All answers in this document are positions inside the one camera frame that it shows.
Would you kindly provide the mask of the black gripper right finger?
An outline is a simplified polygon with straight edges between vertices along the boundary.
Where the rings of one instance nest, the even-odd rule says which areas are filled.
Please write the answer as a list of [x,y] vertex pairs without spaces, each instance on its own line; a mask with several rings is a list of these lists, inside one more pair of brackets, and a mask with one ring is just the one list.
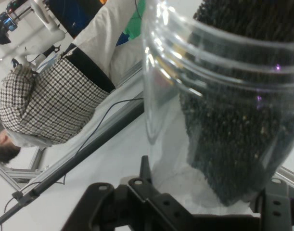
[[294,187],[284,180],[272,178],[250,208],[260,215],[259,231],[294,231]]

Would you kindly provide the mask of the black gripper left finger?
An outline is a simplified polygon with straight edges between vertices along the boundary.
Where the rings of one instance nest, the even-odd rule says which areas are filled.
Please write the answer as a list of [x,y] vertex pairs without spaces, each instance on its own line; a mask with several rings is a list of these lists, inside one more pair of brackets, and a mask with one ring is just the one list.
[[193,216],[170,194],[152,185],[148,156],[141,158],[140,174],[117,188],[93,183],[83,193],[62,227],[63,231],[192,231]]

